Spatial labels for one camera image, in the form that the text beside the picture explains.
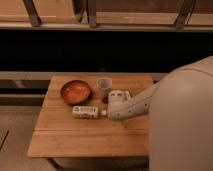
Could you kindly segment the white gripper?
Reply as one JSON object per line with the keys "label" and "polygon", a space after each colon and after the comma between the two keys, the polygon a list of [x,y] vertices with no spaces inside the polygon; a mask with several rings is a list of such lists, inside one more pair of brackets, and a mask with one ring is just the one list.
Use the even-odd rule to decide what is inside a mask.
{"label": "white gripper", "polygon": [[126,103],[131,99],[131,95],[129,91],[125,90],[112,90],[108,95],[108,105],[112,106],[120,106]]}

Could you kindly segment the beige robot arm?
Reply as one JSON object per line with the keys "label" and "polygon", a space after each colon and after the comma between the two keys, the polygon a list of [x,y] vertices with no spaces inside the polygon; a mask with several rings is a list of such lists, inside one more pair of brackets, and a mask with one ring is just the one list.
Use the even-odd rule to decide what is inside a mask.
{"label": "beige robot arm", "polygon": [[150,171],[213,171],[213,55],[179,67],[126,99],[108,95],[107,115],[147,114]]}

